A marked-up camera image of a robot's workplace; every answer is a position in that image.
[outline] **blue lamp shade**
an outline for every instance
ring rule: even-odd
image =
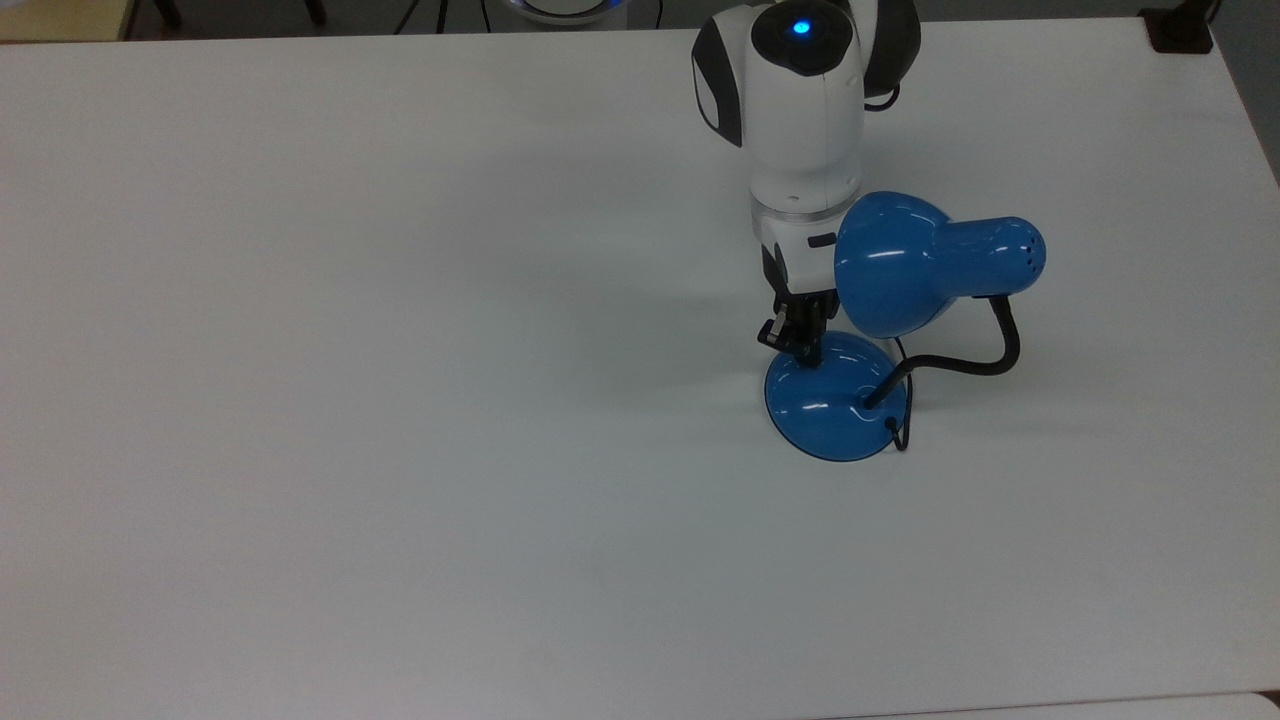
[[[1021,218],[952,223],[900,192],[854,204],[836,241],[836,290],[863,333],[899,337],[928,324],[956,297],[1014,295],[1044,268],[1044,238]]]

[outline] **floor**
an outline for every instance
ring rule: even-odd
[[[329,20],[314,26],[303,0],[175,0],[180,29],[164,26],[154,0],[137,0],[129,40],[296,37],[484,32],[481,0],[324,0]],[[632,0],[634,15],[659,20],[660,0]],[[664,0],[660,27],[698,27],[742,0]],[[447,12],[442,15],[442,4]],[[915,0],[920,19],[1133,17],[1175,0]],[[1253,119],[1271,172],[1280,177],[1280,1],[1224,0],[1213,33]]]

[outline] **white device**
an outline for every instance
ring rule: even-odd
[[[632,0],[480,0],[493,32],[627,29]]]
[[[803,361],[840,307],[836,232],[861,183],[865,97],[920,47],[911,0],[785,0],[712,17],[694,42],[703,119],[751,158],[751,220],[776,318],[760,342]]]

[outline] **white table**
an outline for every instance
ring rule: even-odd
[[[776,436],[691,32],[0,47],[12,717],[1280,685],[1280,192],[1219,55],[952,23],[868,190],[1048,238],[906,454]],[[993,356],[984,304],[911,351]]]

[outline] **lamp base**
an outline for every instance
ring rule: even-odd
[[[805,368],[778,355],[764,377],[764,405],[782,437],[820,460],[870,457],[893,441],[884,420],[902,425],[906,388],[895,387],[870,410],[863,400],[893,370],[870,341],[842,332],[822,337],[822,365]]]

